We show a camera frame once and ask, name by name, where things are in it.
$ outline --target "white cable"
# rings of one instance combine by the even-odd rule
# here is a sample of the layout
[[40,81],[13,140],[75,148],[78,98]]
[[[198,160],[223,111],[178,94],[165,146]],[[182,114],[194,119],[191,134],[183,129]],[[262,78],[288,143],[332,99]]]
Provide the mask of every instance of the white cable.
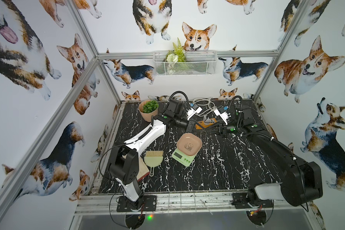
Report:
[[[204,112],[200,113],[200,114],[197,114],[198,117],[203,117],[203,116],[206,116],[208,114],[210,114],[211,112],[215,111],[217,109],[215,103],[213,103],[211,101],[212,98],[195,98],[193,100],[193,104],[196,104],[198,106],[208,106],[208,109],[205,110]],[[207,104],[197,104],[198,102],[207,102]]]

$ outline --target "white wire basket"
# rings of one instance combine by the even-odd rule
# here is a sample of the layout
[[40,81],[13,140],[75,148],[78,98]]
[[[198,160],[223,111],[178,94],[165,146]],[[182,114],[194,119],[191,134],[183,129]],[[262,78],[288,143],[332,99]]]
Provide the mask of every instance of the white wire basket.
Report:
[[187,51],[187,62],[166,62],[167,52],[154,52],[153,61],[157,76],[212,75],[216,71],[216,51]]

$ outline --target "wall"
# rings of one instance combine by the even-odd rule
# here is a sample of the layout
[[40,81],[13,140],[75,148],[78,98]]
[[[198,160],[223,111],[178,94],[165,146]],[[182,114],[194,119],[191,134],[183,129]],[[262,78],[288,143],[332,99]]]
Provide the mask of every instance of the wall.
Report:
[[[307,21],[308,16],[298,32],[309,27]],[[267,109],[263,117],[272,126],[279,140],[286,145],[293,142],[295,154],[309,162],[314,161],[321,167],[323,197],[314,203],[322,214],[325,228],[328,230],[345,229],[344,25],[345,1],[330,1],[318,21],[303,35],[301,43],[296,41],[299,46],[295,46],[294,36],[280,60],[301,61],[280,64],[260,95]],[[319,49],[317,41],[314,44],[315,52],[310,52],[318,36],[324,53]],[[285,85],[280,84],[275,77],[275,74],[282,76],[283,70],[286,77],[281,81],[288,82],[288,96],[284,95]],[[299,103],[294,100],[294,93],[301,94]]]
[[90,190],[97,151],[104,146],[116,105],[98,68],[95,76],[100,79],[97,98],[84,115],[70,109],[2,219],[0,230],[69,228],[77,199]]
[[[216,25],[216,32],[212,31],[213,34],[209,39],[211,50],[230,50],[236,44],[238,44],[238,50],[277,49],[280,44],[278,38],[282,34],[279,31],[281,18],[288,3],[283,0],[256,1],[253,2],[254,10],[248,9],[247,13],[251,13],[246,15],[243,6],[235,6],[225,0],[198,1],[205,2],[206,8],[200,7],[202,12],[206,12],[204,14],[200,13],[196,0],[157,0],[155,2],[156,4],[152,5],[147,0],[101,0],[96,5],[99,14],[92,10],[90,11],[93,15],[82,11],[82,16],[99,52],[104,53],[107,48],[111,53],[171,50],[173,49],[172,42],[176,42],[177,38],[182,43],[186,41],[182,30],[183,22],[195,30],[204,30],[210,25]],[[166,2],[166,6],[162,5],[163,11],[159,13],[163,2]],[[153,20],[149,20],[149,16],[146,16],[144,12],[152,15]],[[144,34],[141,34],[137,21],[142,23],[142,27],[146,25],[146,27],[155,28],[156,34],[151,44],[147,44],[145,29],[142,30]],[[170,35],[170,40],[164,40],[161,37],[161,28],[166,23],[168,26],[164,31]],[[207,38],[203,36],[201,41],[202,50]]]
[[[0,62],[0,70],[3,73],[0,73],[0,188],[5,179],[1,164],[17,166],[71,89],[74,69],[72,64],[59,53],[57,46],[70,47],[74,44],[75,34],[78,33],[77,26],[66,7],[59,6],[57,9],[65,22],[64,28],[60,28],[39,1],[14,0],[18,13],[21,13],[28,23],[26,36],[32,39],[32,46],[29,42],[29,48],[25,43],[26,36],[22,33],[21,21],[16,20],[17,15],[14,11],[10,11],[4,2],[10,4],[11,1],[0,1],[0,28],[2,29],[0,47],[9,50],[9,53],[0,53],[0,60],[4,60]],[[2,27],[3,19],[6,20],[7,27]],[[39,42],[32,33],[37,35],[43,44],[43,49],[36,48]],[[86,45],[83,49],[91,58],[92,55]],[[23,54],[24,63],[15,62],[18,60],[15,52]],[[45,55],[55,69],[55,78],[61,75],[60,78],[54,79],[46,71]],[[36,72],[41,72],[41,77],[46,77],[42,84],[41,79],[34,77],[40,83],[33,84],[41,87],[40,89],[24,83],[32,79],[31,73]],[[15,84],[13,81],[18,78],[18,75],[24,76],[25,79]]]

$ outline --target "corgi wallpaper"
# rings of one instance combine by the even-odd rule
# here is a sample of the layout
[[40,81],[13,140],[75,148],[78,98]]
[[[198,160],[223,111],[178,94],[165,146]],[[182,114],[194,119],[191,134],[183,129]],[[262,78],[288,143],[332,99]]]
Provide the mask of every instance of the corgi wallpaper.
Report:
[[279,141],[321,167],[323,197],[311,209],[322,229],[338,230],[345,229],[345,1],[312,4],[316,13],[301,22],[304,32],[291,38],[260,98]]
[[[92,57],[63,2],[0,0],[0,189],[7,186]],[[90,15],[101,15],[97,1],[78,2],[94,4]],[[100,135],[108,134],[105,128],[113,121],[116,102],[105,82],[97,68],[0,229],[38,229],[33,221],[43,229],[69,228],[77,204],[72,201],[90,191],[97,165],[90,159],[103,148]]]
[[100,53],[107,48],[110,53],[169,50],[177,38],[185,50],[229,50],[235,44],[239,44],[238,50],[273,50],[284,33],[280,28],[289,2],[98,0],[96,8],[102,9],[100,18],[91,11],[80,10],[80,13]]

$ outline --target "digital kitchen scale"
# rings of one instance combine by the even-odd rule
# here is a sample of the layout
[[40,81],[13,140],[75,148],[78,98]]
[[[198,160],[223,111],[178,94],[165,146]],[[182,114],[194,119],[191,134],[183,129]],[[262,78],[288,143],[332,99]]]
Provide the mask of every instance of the digital kitchen scale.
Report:
[[178,162],[180,162],[182,165],[184,165],[185,167],[190,166],[190,164],[193,162],[195,156],[197,156],[197,154],[195,154],[193,156],[188,156],[178,149],[175,149],[175,151],[172,153],[172,157],[175,160],[177,160]]

